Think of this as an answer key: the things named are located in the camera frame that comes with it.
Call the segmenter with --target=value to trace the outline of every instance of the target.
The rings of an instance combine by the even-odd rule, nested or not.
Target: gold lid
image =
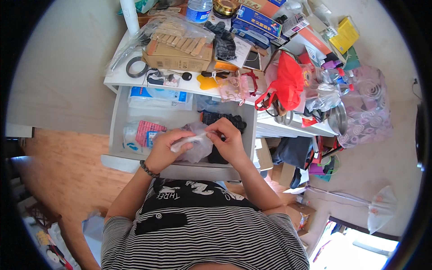
[[[230,0],[218,0],[217,4],[214,6],[214,9],[225,15],[233,15],[237,5]]]

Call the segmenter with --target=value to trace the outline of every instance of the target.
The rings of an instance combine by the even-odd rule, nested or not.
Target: wooden floor
[[[83,269],[99,269],[81,230],[81,222],[95,209],[106,213],[132,174],[102,165],[100,155],[108,153],[108,136],[36,129],[24,147],[30,158],[21,158],[17,167],[27,189],[51,211],[61,214],[62,236]],[[286,187],[266,181],[285,204],[295,195]],[[227,184],[230,191],[244,195],[242,185]]]

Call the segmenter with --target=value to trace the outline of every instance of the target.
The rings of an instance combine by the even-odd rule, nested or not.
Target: striped shirt
[[[309,269],[288,215],[265,215],[213,182],[161,180],[133,222],[114,216],[105,223],[102,269],[185,270],[206,262]]]

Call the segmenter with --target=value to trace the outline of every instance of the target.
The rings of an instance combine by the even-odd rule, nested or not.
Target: red plastic bag
[[[294,110],[300,104],[300,93],[303,92],[303,75],[302,68],[286,52],[282,51],[279,58],[279,67],[277,69],[277,79],[274,80],[267,91],[255,101],[255,109],[259,111],[267,110],[268,107],[258,107],[258,104],[264,100],[271,88],[274,89],[269,97],[269,106],[273,102],[274,96],[277,95],[279,102],[287,111]]]

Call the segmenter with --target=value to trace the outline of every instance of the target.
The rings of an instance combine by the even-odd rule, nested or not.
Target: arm
[[[226,118],[209,125],[206,131],[218,131],[226,140],[223,142],[215,133],[208,133],[221,156],[240,174],[248,199],[261,208],[265,214],[285,213],[285,206],[262,178],[252,161],[246,155],[241,141],[240,131]]]
[[[180,138],[190,136],[195,136],[195,134],[190,131],[179,129],[159,135],[144,164],[152,173],[160,173],[173,163],[179,155],[192,149],[193,145],[191,143],[186,143],[181,146],[181,150],[177,153],[171,152],[170,150],[173,142]],[[138,171],[108,209],[105,222],[113,216],[124,216],[130,220],[134,220],[135,213],[144,203],[151,181],[152,177],[148,175],[143,168],[139,167]]]

